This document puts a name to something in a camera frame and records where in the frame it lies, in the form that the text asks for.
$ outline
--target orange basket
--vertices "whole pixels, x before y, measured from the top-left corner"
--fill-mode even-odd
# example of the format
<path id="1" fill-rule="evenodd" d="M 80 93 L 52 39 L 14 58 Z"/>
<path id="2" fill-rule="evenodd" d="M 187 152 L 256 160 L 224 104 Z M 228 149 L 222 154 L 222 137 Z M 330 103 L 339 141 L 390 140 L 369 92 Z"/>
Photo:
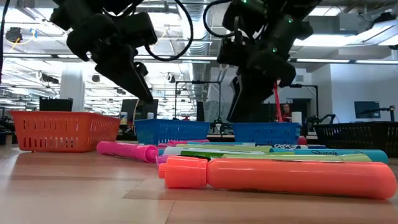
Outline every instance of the orange basket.
<path id="1" fill-rule="evenodd" d="M 94 113 L 11 111 L 19 149 L 88 152 L 100 141 L 115 141 L 120 120 Z"/>

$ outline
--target red object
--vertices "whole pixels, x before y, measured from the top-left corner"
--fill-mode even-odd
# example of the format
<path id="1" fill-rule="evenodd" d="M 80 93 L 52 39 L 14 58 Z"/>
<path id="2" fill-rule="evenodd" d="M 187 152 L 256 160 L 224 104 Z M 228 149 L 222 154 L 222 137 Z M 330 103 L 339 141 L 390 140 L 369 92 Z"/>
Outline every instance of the red object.
<path id="1" fill-rule="evenodd" d="M 275 82 L 275 84 L 274 84 L 274 94 L 275 94 L 275 104 L 276 104 L 276 111 L 277 111 L 277 120 L 279 122 L 283 122 L 282 112 L 280 111 L 280 104 L 279 104 L 278 82 Z"/>
<path id="2" fill-rule="evenodd" d="M 193 142 L 210 142 L 207 139 L 204 139 L 204 140 L 169 140 L 168 144 L 171 144 L 172 146 L 176 146 L 178 144 L 187 144 L 189 141 L 193 141 Z"/>
<path id="3" fill-rule="evenodd" d="M 257 189 L 298 194 L 386 199 L 397 180 L 382 162 L 206 159 L 169 156 L 159 166 L 169 188 Z"/>
<path id="4" fill-rule="evenodd" d="M 94 113 L 11 111 L 19 149 L 40 152 L 94 151 L 100 141 L 115 141 L 120 119 Z"/>
<path id="5" fill-rule="evenodd" d="M 307 145 L 307 139 L 304 136 L 298 137 L 298 144 L 301 146 L 306 146 Z"/>
<path id="6" fill-rule="evenodd" d="M 97 145 L 97 151 L 103 155 L 138 159 L 144 162 L 155 162 L 156 157 L 159 155 L 159 150 L 156 146 L 143 146 L 138 144 L 107 141 L 99 142 Z"/>

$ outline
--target black basket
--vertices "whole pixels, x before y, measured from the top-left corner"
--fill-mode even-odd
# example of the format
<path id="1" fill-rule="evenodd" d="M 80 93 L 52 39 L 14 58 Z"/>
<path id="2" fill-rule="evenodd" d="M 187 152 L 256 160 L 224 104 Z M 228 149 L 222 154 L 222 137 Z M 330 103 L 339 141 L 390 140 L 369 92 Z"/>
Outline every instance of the black basket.
<path id="1" fill-rule="evenodd" d="M 320 144 L 330 149 L 381 149 L 398 157 L 398 122 L 316 125 Z"/>
<path id="2" fill-rule="evenodd" d="M 43 99 L 39 100 L 41 111 L 72 111 L 73 99 Z"/>

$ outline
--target pink highlighter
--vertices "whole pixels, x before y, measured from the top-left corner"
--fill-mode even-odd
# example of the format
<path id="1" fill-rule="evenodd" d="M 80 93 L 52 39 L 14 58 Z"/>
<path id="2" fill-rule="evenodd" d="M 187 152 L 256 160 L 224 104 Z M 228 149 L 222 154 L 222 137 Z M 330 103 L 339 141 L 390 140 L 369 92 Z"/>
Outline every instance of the pink highlighter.
<path id="1" fill-rule="evenodd" d="M 210 142 L 207 139 L 203 139 L 203 140 L 169 140 L 168 144 L 171 144 L 173 146 L 176 146 L 178 144 L 187 144 L 188 142 Z"/>
<path id="2" fill-rule="evenodd" d="M 138 159 L 144 162 L 155 162 L 159 150 L 156 146 L 142 146 L 138 144 L 126 144 L 101 141 L 97 145 L 97 151 L 102 155 L 120 156 L 130 159 Z"/>

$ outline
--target plastic basket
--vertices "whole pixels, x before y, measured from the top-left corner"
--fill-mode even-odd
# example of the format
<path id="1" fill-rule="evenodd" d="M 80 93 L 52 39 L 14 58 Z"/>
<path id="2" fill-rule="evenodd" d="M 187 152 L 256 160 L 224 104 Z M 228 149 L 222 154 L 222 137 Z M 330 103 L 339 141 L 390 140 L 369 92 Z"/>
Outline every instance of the plastic basket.
<path id="1" fill-rule="evenodd" d="M 168 143 L 169 140 L 206 139 L 209 122 L 145 119 L 134 122 L 139 143 Z"/>
<path id="2" fill-rule="evenodd" d="M 94 113 L 11 111 L 19 149 L 86 152 L 100 141 L 115 141 L 120 120 Z"/>
<path id="3" fill-rule="evenodd" d="M 331 149 L 381 149 L 398 157 L 398 122 L 316 125 L 318 140 Z"/>
<path id="4" fill-rule="evenodd" d="M 236 142 L 256 144 L 297 144 L 301 124 L 298 123 L 234 123 Z"/>

